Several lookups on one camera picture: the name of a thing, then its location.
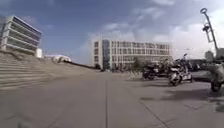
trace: staircase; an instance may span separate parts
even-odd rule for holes
[[[0,90],[90,72],[93,70],[63,62],[37,59],[21,53],[0,51]]]

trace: paved plaza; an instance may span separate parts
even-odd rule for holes
[[[0,128],[223,128],[222,93],[209,83],[80,75],[0,91]]]

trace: street lamp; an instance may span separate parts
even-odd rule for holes
[[[206,19],[207,19],[207,23],[204,24],[204,28],[202,30],[206,32],[207,38],[208,38],[208,42],[209,43],[210,42],[214,42],[215,50],[216,50],[216,53],[217,53],[218,52],[218,46],[217,46],[217,43],[216,43],[215,34],[214,34],[214,31],[213,31],[213,28],[212,28],[212,24],[211,24],[210,18],[207,15],[207,11],[208,11],[207,8],[202,8],[200,10],[200,13],[204,14]],[[212,39],[209,38],[209,32],[211,32],[211,34],[212,34]]]

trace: sky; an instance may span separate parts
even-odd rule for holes
[[[91,63],[92,42],[101,39],[165,42],[174,58],[203,58],[214,50],[202,31],[203,7],[224,47],[223,0],[0,0],[1,15],[16,15],[42,32],[45,54],[83,64]]]

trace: white building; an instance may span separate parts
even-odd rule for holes
[[[72,59],[68,56],[64,56],[64,55],[46,55],[45,58],[47,59],[51,59],[53,61],[68,61],[68,62],[72,62]]]
[[[2,50],[36,55],[41,38],[41,32],[39,30],[20,18],[11,16],[5,19],[1,31],[0,46]]]
[[[111,69],[116,66],[131,67],[137,57],[140,61],[159,62],[172,60],[172,50],[169,44],[139,43],[127,41],[96,41],[93,45],[93,64],[101,68]]]

